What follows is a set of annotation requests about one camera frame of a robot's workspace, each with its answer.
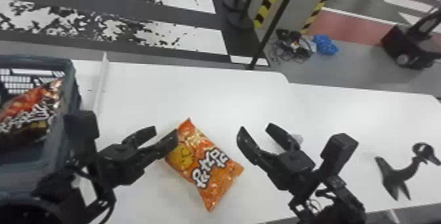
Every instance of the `yellow and black striped post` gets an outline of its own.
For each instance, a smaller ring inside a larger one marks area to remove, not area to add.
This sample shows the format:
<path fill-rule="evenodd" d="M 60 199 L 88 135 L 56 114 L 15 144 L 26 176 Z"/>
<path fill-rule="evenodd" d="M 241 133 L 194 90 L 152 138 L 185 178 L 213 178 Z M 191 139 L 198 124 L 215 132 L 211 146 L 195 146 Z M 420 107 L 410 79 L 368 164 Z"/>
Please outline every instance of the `yellow and black striped post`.
<path fill-rule="evenodd" d="M 265 18 L 270 12 L 271 6 L 276 2 L 276 0 L 263 0 L 261 7 L 257 11 L 256 18 L 254 19 L 254 27 L 261 28 Z"/>
<path fill-rule="evenodd" d="M 311 27 L 311 25 L 314 22 L 314 20 L 316 19 L 318 13 L 323 8 L 323 6 L 325 6 L 326 1 L 327 0 L 320 0 L 320 2 L 318 2 L 318 4 L 314 7 L 312 14 L 309 16 L 308 20 L 306 20 L 306 22 L 304 23 L 303 28 L 300 30 L 301 34 L 307 33 L 307 31 L 309 30 L 309 27 Z"/>

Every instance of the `white table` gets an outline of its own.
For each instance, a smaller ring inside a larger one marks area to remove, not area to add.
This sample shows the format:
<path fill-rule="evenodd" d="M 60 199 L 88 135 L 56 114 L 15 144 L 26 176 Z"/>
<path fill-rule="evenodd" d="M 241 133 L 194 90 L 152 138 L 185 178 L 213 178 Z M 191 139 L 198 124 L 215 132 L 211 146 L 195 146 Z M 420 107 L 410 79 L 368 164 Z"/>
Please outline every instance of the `white table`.
<path fill-rule="evenodd" d="M 87 67 L 85 62 L 75 66 L 79 73 Z M 421 166 L 407 182 L 413 200 L 400 195 L 396 202 L 383 188 L 374 161 L 380 155 L 403 168 L 413 156 L 411 146 L 420 141 L 441 154 L 441 105 L 433 97 L 288 84 L 274 72 L 110 63 L 100 103 L 99 148 L 149 125 L 156 126 L 159 139 L 187 117 L 244 166 L 243 174 L 208 213 L 195 186 L 163 160 L 155 162 L 135 184 L 116 190 L 109 223 L 260 223 L 293 217 L 287 207 L 292 196 L 278 191 L 236 146 L 243 125 L 261 148 L 281 152 L 264 132 L 269 122 L 301 134 L 303 150 L 318 165 L 333 134 L 355 138 L 360 146 L 340 175 L 368 212 L 441 202 L 433 192 L 441 183 L 441 168 Z"/>

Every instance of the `dark blue basket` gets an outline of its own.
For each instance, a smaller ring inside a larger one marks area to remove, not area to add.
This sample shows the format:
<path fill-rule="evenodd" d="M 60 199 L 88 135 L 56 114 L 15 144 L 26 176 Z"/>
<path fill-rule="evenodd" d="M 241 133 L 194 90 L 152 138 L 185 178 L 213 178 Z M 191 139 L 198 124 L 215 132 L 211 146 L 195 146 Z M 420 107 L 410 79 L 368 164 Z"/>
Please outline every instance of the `dark blue basket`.
<path fill-rule="evenodd" d="M 54 117 L 51 132 L 42 143 L 20 150 L 0 153 L 0 196 L 3 194 L 27 194 L 45 175 L 52 173 L 73 156 L 66 136 L 64 115 L 76 112 L 81 96 L 75 80 L 72 62 L 63 58 L 38 56 L 0 55 L 0 102 L 56 78 L 63 78 L 59 115 Z"/>

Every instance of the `snack bag in basket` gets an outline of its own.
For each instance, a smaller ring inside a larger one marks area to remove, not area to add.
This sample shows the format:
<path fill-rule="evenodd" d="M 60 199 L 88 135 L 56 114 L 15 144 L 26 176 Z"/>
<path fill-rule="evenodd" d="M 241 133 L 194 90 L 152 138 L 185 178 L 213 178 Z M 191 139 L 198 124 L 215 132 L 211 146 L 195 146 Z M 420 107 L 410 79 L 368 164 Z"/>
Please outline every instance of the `snack bag in basket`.
<path fill-rule="evenodd" d="M 30 89 L 0 110 L 0 154 L 41 143 L 60 106 L 61 79 Z"/>
<path fill-rule="evenodd" d="M 210 212 L 231 187 L 243 167 L 211 142 L 190 119 L 179 125 L 179 144 L 165 160 L 194 183 Z"/>

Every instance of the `floor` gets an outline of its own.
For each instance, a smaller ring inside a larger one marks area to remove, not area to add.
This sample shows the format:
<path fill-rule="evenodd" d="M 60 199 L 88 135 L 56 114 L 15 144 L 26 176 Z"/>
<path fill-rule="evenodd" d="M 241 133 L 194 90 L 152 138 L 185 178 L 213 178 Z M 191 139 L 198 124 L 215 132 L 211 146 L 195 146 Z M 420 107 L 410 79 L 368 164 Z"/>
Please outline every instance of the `floor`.
<path fill-rule="evenodd" d="M 334 39 L 336 56 L 315 54 L 303 64 L 269 60 L 270 68 L 261 60 L 257 69 L 279 71 L 292 83 L 441 97 L 441 64 L 404 70 L 376 46 L 391 26 L 415 23 L 439 1 L 329 0 L 309 33 Z M 232 29 L 227 15 L 222 0 L 0 0 L 0 52 L 100 60 L 109 51 L 114 62 L 243 69 L 258 39 Z M 420 224 L 441 219 L 440 210 L 397 214 L 403 224 Z M 369 223 L 390 222 L 373 213 Z"/>
<path fill-rule="evenodd" d="M 249 62 L 257 36 L 227 16 L 222 0 L 0 0 L 0 40 Z"/>
<path fill-rule="evenodd" d="M 440 6 L 441 0 L 328 0 L 309 34 L 378 45 L 395 24 L 414 24 Z M 441 26 L 434 32 L 441 44 Z"/>

